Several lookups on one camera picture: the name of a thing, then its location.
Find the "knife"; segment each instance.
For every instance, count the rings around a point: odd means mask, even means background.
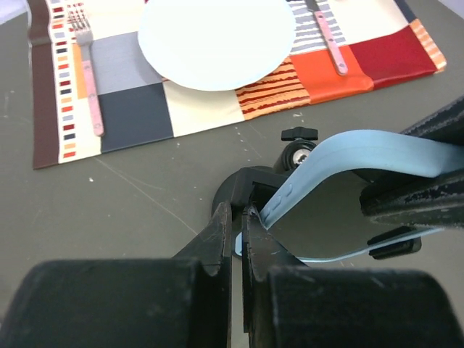
[[[346,75],[348,73],[347,63],[345,62],[343,55],[340,52],[339,46],[335,42],[335,38],[332,35],[331,29],[328,26],[326,17],[320,10],[316,0],[304,0],[306,2],[307,9],[314,14],[314,18],[319,25],[322,36],[327,43],[328,51],[331,54],[333,64],[335,65],[336,71],[339,75]]]

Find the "plate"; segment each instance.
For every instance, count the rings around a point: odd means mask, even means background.
[[[168,80],[228,91],[274,71],[290,54],[295,25],[285,0],[149,0],[138,42]]]

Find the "patchwork placemat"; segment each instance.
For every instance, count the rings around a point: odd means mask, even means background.
[[[318,0],[349,72],[336,73],[304,0],[290,56],[236,91],[194,91],[163,79],[144,59],[137,30],[145,0],[79,1],[94,33],[94,72],[105,135],[91,126],[80,49],[65,0],[28,0],[34,98],[34,168],[250,120],[394,85],[446,61],[405,0]]]

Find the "pink fork handle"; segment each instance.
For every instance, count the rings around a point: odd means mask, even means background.
[[[94,70],[92,69],[91,61],[83,61],[82,67],[84,70],[84,80],[86,82],[88,105],[90,107],[90,115],[92,126],[94,127],[94,134],[96,136],[103,136],[104,127],[102,112],[100,111],[99,97],[96,93]]]
[[[340,52],[339,45],[336,44],[335,38],[332,35],[331,29],[329,28],[326,17],[322,13],[322,11],[314,12],[316,20],[318,21],[320,30],[322,31],[322,35],[326,40],[328,51],[331,53],[333,63],[336,66],[336,70],[340,75],[346,75],[348,73],[347,63],[343,58],[343,55]]]

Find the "dark blue fabric patch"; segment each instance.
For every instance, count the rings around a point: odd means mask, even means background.
[[[414,12],[411,10],[411,8],[406,3],[406,0],[394,0],[394,1],[397,3],[397,6],[401,10],[401,12],[403,12],[403,15],[405,16],[406,20],[409,23],[412,23],[414,20],[417,19]]]
[[[99,102],[103,153],[174,136],[162,83],[103,94]]]

